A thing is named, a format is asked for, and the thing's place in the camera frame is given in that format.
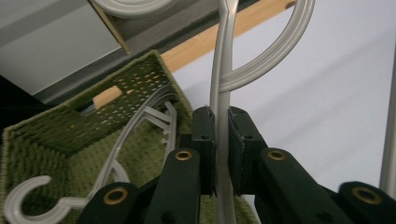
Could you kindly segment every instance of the screw hole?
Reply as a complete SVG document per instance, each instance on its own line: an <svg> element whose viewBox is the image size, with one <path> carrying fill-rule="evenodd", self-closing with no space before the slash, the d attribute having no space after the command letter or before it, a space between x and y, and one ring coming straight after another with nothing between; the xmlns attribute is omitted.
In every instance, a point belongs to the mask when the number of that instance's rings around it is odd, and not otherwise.
<svg viewBox="0 0 396 224"><path fill-rule="evenodd" d="M104 198L105 204L114 205L122 203L128 197L128 190L124 187L114 188Z"/></svg>
<svg viewBox="0 0 396 224"><path fill-rule="evenodd" d="M286 159L286 155L283 152L276 150L270 151L268 157L276 161L283 161Z"/></svg>
<svg viewBox="0 0 396 224"><path fill-rule="evenodd" d="M175 155L176 159L178 159L179 161L187 161L189 159L191 159L192 157L192 153L190 153L189 151L179 151L176 155Z"/></svg>
<svg viewBox="0 0 396 224"><path fill-rule="evenodd" d="M365 187L355 187L352 189L352 194L359 200L369 204L380 204L382 203L381 197L374 191Z"/></svg>

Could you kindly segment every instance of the plastic hanger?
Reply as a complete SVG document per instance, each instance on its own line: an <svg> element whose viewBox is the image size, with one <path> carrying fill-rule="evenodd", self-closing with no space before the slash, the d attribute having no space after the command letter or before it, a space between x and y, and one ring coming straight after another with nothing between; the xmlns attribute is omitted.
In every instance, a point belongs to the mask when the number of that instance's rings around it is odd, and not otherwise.
<svg viewBox="0 0 396 224"><path fill-rule="evenodd" d="M228 115L231 91L265 75L280 63L303 35L315 0L298 0L290 20L277 40L250 63L233 70L233 28L238 0L219 0L219 31L213 62L210 107L215 115L218 153L216 157L215 208L218 223L236 223L233 189L228 170Z"/></svg>
<svg viewBox="0 0 396 224"><path fill-rule="evenodd" d="M121 18L147 17L171 7L177 0L93 0L103 11Z"/></svg>

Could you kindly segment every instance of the wicker basket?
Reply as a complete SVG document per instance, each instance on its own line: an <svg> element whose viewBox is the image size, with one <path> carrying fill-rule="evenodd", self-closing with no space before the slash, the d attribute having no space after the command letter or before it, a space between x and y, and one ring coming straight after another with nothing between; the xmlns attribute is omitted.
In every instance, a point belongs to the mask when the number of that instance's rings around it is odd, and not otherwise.
<svg viewBox="0 0 396 224"><path fill-rule="evenodd" d="M62 197L86 197L106 157L136 109L155 90L171 84L178 95L177 136L191 132L191 107L156 51L136 59L70 101L4 131L0 188L0 223L7 194L22 181L52 177L47 186L28 195L23 211L40 215ZM117 86L122 95L88 114L78 112L92 97ZM128 137L118 161L138 187L160 174L163 164L163 131L144 122ZM238 223L254 218L245 203L237 201ZM75 223L73 211L63 223ZM214 223L210 200L202 200L202 223Z"/></svg>

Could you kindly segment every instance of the white wall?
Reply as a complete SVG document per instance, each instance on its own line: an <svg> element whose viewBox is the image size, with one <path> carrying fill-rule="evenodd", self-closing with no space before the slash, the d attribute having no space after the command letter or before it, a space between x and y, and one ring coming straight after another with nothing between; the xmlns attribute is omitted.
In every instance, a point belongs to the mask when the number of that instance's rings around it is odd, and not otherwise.
<svg viewBox="0 0 396 224"><path fill-rule="evenodd" d="M0 75L32 95L119 47L88 1L0 1Z"/></svg>

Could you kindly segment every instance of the hanger hook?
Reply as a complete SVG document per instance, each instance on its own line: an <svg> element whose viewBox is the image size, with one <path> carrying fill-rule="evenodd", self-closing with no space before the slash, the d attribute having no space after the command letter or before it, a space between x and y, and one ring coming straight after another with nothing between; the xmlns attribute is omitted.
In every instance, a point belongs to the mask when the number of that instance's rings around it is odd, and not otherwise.
<svg viewBox="0 0 396 224"><path fill-rule="evenodd" d="M21 205L26 195L33 189L47 185L50 181L50 176L41 175L28 179L13 189L4 204L4 214L7 220L13 224L54 224L64 219L71 209L82 209L88 203L89 200L86 198L61 198L51 210L43 215L24 215Z"/></svg>

